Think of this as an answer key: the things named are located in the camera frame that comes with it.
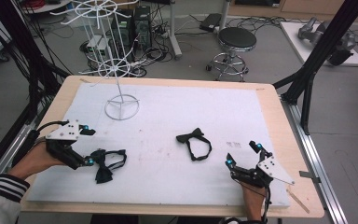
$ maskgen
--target computer tower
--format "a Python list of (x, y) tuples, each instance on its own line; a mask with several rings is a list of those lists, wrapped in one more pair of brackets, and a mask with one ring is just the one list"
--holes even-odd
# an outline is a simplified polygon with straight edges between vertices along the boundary
[[(123, 58), (125, 54), (131, 50), (135, 38), (135, 29), (132, 16), (132, 9), (120, 8), (117, 12), (130, 16), (129, 18), (122, 17), (117, 14), (116, 18), (113, 18), (111, 23), (112, 28), (112, 40), (109, 41), (109, 46), (111, 47), (114, 57)], [(136, 46), (134, 46), (133, 54), (130, 54), (127, 57), (128, 62), (133, 62), (133, 55), (135, 54)]]
[(142, 48), (142, 50), (150, 49), (152, 47), (150, 7), (136, 7), (133, 19), (135, 22), (135, 34), (138, 37), (138, 48)]

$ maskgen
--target gray floor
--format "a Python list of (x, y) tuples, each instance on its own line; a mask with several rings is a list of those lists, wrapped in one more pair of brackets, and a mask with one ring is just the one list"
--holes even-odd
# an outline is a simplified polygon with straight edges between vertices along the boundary
[[(183, 24), (190, 20), (187, 17), (177, 22)], [(186, 27), (195, 29), (183, 32), (199, 32), (195, 22)], [(88, 68), (84, 54), (78, 49), (87, 38), (81, 29), (74, 28), (73, 32), (71, 36), (69, 28), (55, 30), (55, 34), (47, 35), (47, 41), (65, 65), (76, 73)], [(247, 82), (272, 84), (301, 67), (301, 61), (282, 30), (263, 27), (256, 37), (256, 48), (241, 54), (250, 68), (245, 77)], [(214, 80), (217, 72), (207, 72), (205, 65), (220, 52), (215, 35), (179, 35), (177, 39), (183, 51), (182, 59), (154, 63), (146, 67), (146, 77)], [(239, 81), (239, 78), (223, 77), (222, 81)], [(13, 62), (0, 63), (0, 139), (26, 105), (26, 86)], [(286, 90), (287, 87), (280, 88), (278, 93)], [(310, 132), (347, 220), (358, 223), (358, 67), (323, 66), (320, 69), (314, 81)], [(88, 223), (90, 215), (21, 214), (20, 223), (34, 223), (35, 220), (37, 223)], [(143, 223), (168, 223), (169, 220), (168, 217), (143, 217)], [(276, 219), (271, 218), (269, 223), (276, 223)], [(326, 215), (321, 219), (286, 218), (283, 223), (330, 223), (330, 220)]]

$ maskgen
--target bow tie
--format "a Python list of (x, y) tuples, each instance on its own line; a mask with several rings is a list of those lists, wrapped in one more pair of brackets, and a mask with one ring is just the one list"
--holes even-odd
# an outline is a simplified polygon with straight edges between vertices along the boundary
[[(109, 166), (106, 166), (105, 159), (106, 155), (116, 153), (118, 155), (123, 156), (123, 161), (118, 161), (113, 164), (110, 164)], [(105, 149), (98, 149), (91, 153), (90, 155), (95, 162), (97, 162), (100, 165), (100, 168), (98, 169), (97, 175), (95, 176), (95, 180), (97, 181), (97, 184), (106, 183), (108, 181), (111, 181), (112, 178), (112, 170), (115, 170), (119, 167), (124, 166), (126, 163), (127, 155), (126, 150), (121, 149), (119, 151), (107, 151)]]
[[(194, 130), (192, 133), (187, 133), (187, 134), (181, 134), (181, 135), (177, 135), (176, 136), (176, 140), (178, 140), (178, 142), (180, 143), (186, 143), (188, 151), (190, 152), (190, 157), (192, 161), (202, 161), (208, 158), (209, 154), (212, 151), (212, 145), (211, 142), (206, 139), (205, 137), (203, 137), (204, 133), (201, 131), (200, 128), (197, 128), (196, 130)], [(200, 157), (195, 157), (194, 153), (191, 151), (191, 146), (190, 146), (190, 142), (188, 141), (190, 138), (197, 138), (200, 141), (206, 143), (209, 145), (209, 151), (208, 154), (206, 154), (205, 156), (200, 156)]]

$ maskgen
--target sleeve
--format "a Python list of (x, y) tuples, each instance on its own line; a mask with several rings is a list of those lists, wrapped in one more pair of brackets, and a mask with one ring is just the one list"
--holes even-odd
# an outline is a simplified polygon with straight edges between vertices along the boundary
[(20, 200), (30, 185), (12, 175), (0, 175), (0, 224), (14, 224), (19, 216)]

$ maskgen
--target circular base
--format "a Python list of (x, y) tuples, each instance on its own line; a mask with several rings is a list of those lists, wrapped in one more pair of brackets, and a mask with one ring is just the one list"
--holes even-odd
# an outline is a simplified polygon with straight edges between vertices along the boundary
[(247, 69), (246, 62), (238, 55), (230, 57), (227, 53), (216, 55), (211, 61), (212, 67), (225, 75), (243, 75)]
[(122, 94), (108, 100), (105, 105), (107, 117), (116, 120), (130, 119), (139, 111), (139, 100), (134, 96)]

